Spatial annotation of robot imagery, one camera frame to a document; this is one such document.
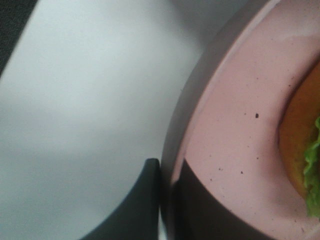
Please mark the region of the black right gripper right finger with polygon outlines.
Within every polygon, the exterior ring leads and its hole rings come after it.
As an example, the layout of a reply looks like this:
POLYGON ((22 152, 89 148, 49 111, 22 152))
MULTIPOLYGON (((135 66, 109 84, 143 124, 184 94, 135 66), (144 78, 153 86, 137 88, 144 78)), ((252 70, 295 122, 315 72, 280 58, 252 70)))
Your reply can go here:
POLYGON ((174 187, 175 240, 264 240, 218 202, 184 161, 174 187))

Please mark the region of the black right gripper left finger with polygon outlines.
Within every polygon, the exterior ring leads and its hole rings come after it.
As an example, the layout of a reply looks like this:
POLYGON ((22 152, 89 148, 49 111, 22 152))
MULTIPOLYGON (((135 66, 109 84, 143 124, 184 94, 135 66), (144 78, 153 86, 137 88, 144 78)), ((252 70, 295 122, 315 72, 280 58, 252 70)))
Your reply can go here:
POLYGON ((160 162, 149 158, 120 205, 84 240, 157 240, 159 238, 160 162))

